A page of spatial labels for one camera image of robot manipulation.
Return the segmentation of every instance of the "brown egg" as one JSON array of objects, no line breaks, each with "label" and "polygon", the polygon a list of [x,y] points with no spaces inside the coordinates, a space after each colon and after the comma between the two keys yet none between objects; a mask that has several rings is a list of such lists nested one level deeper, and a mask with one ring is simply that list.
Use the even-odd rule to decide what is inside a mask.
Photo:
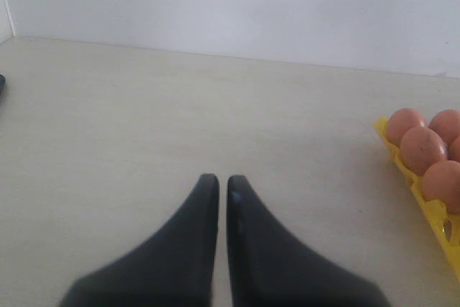
[{"label": "brown egg", "polygon": [[447,145],[450,145],[460,136],[460,111],[455,109],[440,111],[431,120],[428,127],[439,134]]},{"label": "brown egg", "polygon": [[460,163],[437,162],[426,171],[422,179],[425,200],[439,199],[450,214],[460,214]]},{"label": "brown egg", "polygon": [[460,162],[460,137],[457,137],[448,147],[448,158]]},{"label": "brown egg", "polygon": [[447,160],[446,143],[427,127],[413,127],[402,136],[400,159],[407,168],[422,176],[434,163]]},{"label": "brown egg", "polygon": [[413,127],[425,125],[425,119],[418,111],[412,108],[401,108],[388,119],[388,142],[399,147],[404,133]]}]

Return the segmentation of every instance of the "tabletop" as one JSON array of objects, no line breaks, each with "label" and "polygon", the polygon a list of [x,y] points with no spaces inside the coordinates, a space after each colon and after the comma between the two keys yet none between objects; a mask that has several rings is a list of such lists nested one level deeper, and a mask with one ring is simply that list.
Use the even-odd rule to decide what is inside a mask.
[{"label": "tabletop", "polygon": [[56,306],[221,181],[213,305],[231,306],[225,185],[245,174],[308,246],[393,306],[460,285],[372,125],[459,108],[460,79],[58,40],[0,46],[0,306]]}]

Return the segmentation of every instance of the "egg carton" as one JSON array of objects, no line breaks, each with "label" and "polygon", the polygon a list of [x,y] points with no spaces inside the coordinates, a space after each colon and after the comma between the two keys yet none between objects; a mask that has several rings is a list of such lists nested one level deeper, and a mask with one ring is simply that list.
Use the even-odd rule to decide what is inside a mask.
[{"label": "egg carton", "polygon": [[405,176],[405,182],[414,195],[418,205],[422,209],[430,224],[436,239],[438,239],[449,264],[454,269],[460,281],[460,215],[448,214],[446,204],[440,200],[425,201],[422,194],[422,177],[407,169],[399,158],[399,148],[388,142],[387,133],[388,118],[380,118],[374,128],[379,134],[391,154],[393,162]]}]

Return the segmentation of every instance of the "yellow egg carton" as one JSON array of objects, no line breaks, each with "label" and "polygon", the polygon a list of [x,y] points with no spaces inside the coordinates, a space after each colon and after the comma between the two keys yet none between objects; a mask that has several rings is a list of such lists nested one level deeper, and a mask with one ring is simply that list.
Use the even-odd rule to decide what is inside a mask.
[{"label": "yellow egg carton", "polygon": [[439,200],[425,201],[422,195],[422,177],[408,170],[399,158],[399,148],[388,142],[387,118],[380,118],[374,128],[379,134],[391,154],[392,160],[405,176],[405,181],[414,195],[418,205],[423,211],[428,223],[438,239],[444,253],[446,253],[449,264],[454,269],[457,278],[460,280],[460,215],[451,215],[446,211],[446,205]]}]

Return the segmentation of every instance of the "black object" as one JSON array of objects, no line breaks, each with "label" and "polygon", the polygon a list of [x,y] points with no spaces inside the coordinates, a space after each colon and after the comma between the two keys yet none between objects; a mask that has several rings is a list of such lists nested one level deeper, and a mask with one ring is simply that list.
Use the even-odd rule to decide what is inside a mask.
[{"label": "black object", "polygon": [[302,244],[242,175],[229,179],[227,247],[235,307],[388,307],[377,286]]},{"label": "black object", "polygon": [[5,87],[6,79],[4,75],[0,75],[0,95],[1,92],[3,91],[3,88]]},{"label": "black object", "polygon": [[77,280],[61,307],[209,307],[218,214],[217,177],[202,175],[163,228]]}]

